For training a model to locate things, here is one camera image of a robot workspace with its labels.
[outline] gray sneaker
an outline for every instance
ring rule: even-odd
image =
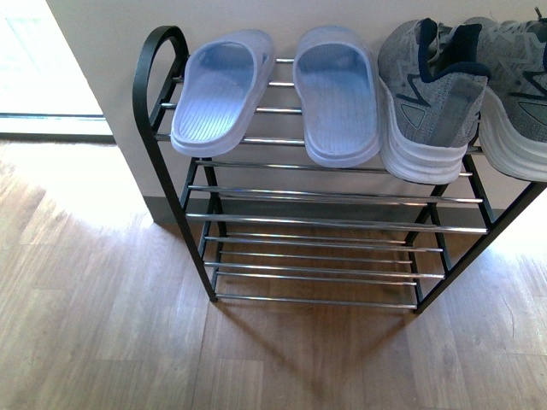
[[[476,17],[477,60],[492,72],[479,140],[500,172],[547,182],[547,20],[523,23]]]
[[[382,45],[378,66],[389,135],[380,155],[390,173],[436,185],[458,177],[490,76],[475,59],[479,32],[479,25],[459,26],[441,49],[437,23],[415,20]]]

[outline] white wall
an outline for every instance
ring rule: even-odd
[[[162,196],[162,191],[134,125],[131,91],[142,44],[158,26],[179,26],[186,36],[190,52],[223,33],[242,28],[260,28],[272,36],[278,56],[293,56],[298,39],[307,30],[325,24],[338,24],[359,32],[377,53],[391,31],[408,20],[431,17],[448,25],[456,25],[469,17],[483,15],[497,21],[525,21],[536,18],[533,8],[537,4],[532,0],[47,0],[47,3],[87,77],[144,196]],[[160,62],[166,62],[168,56],[169,51],[163,50]],[[163,80],[163,75],[154,75],[151,84],[158,84]],[[292,101],[297,101],[295,96],[288,96],[287,102]],[[258,132],[279,124],[279,119],[272,118],[256,121],[260,123],[253,127]],[[183,175],[188,159],[175,153],[168,143],[163,148],[172,173]],[[234,155],[248,158],[254,152],[249,148],[237,148],[231,154]],[[295,154],[287,153],[286,149],[268,153],[269,158],[278,156],[276,161],[287,157],[290,162],[291,155]],[[283,180],[289,178],[289,175],[279,177]],[[313,180],[309,180],[309,176],[305,178],[307,180],[293,183],[312,187],[324,183],[324,176]],[[341,179],[331,175],[328,178],[344,190],[386,191],[407,186],[385,177],[365,179],[346,176]],[[495,208],[505,208],[522,187],[522,183],[493,171],[486,178],[496,185],[492,192]],[[458,184],[450,193],[466,195]]]

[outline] curved rack handle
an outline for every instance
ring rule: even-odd
[[[173,45],[175,58],[149,117],[147,91],[150,72],[157,51],[166,41],[170,41]],[[185,36],[177,26],[160,26],[151,32],[146,41],[144,41],[143,49],[138,58],[132,88],[133,115],[143,140],[154,138],[156,135],[165,114],[162,103],[173,95],[174,87],[176,86],[174,79],[184,74],[188,57],[188,45],[186,44]]]

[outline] slide sandal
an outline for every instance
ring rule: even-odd
[[[210,157],[239,144],[275,64],[272,39],[241,30],[190,56],[174,112],[171,143],[182,154]]]
[[[378,154],[377,70],[364,41],[340,26],[298,42],[293,79],[302,101],[304,144],[324,167],[354,167]]]

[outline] shoe rack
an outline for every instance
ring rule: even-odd
[[[174,47],[174,61],[156,103],[149,111],[150,72],[156,52],[166,42]],[[167,121],[166,113],[176,106],[172,99],[175,100],[177,89],[184,86],[181,75],[187,58],[186,41],[178,27],[162,26],[154,30],[146,39],[138,59],[132,104],[144,147],[212,302],[242,299],[334,303],[402,308],[420,313],[546,186],[529,183],[513,203],[496,216],[473,160],[476,155],[482,155],[480,147],[469,146],[459,177],[467,181],[473,192],[469,198],[445,196],[448,185],[432,186],[428,196],[345,193],[328,187],[321,191],[257,190],[240,186],[237,180],[225,186],[218,183],[217,176],[234,168],[245,172],[260,170],[264,175],[281,169],[295,175],[362,174],[365,178],[367,174],[388,172],[374,167],[333,169],[306,164],[217,161],[211,158],[191,159],[179,195],[161,151],[161,144],[169,144],[169,136],[158,130],[162,122]],[[291,60],[278,59],[277,63],[290,64]],[[272,81],[270,86],[290,89],[291,83]],[[299,108],[259,107],[257,113],[282,117],[299,115],[301,111]],[[245,137],[241,144],[248,145],[247,149],[262,151],[276,146],[303,149],[303,141],[297,139]],[[199,173],[204,175],[207,184],[196,182]],[[196,194],[207,197],[207,206],[200,211],[191,210],[192,198]],[[257,212],[253,209],[257,203],[266,203],[267,206]],[[442,212],[439,212],[443,204],[475,207],[483,225],[444,225]],[[304,216],[287,212],[297,205],[317,212]],[[350,207],[366,213],[368,207],[378,205],[389,209],[411,208],[416,216],[411,221],[367,220],[344,212]],[[466,250],[455,252],[451,244],[459,235],[472,235],[473,244]],[[424,242],[421,240],[423,237],[428,239]],[[438,272],[432,272],[431,266],[439,267]]]

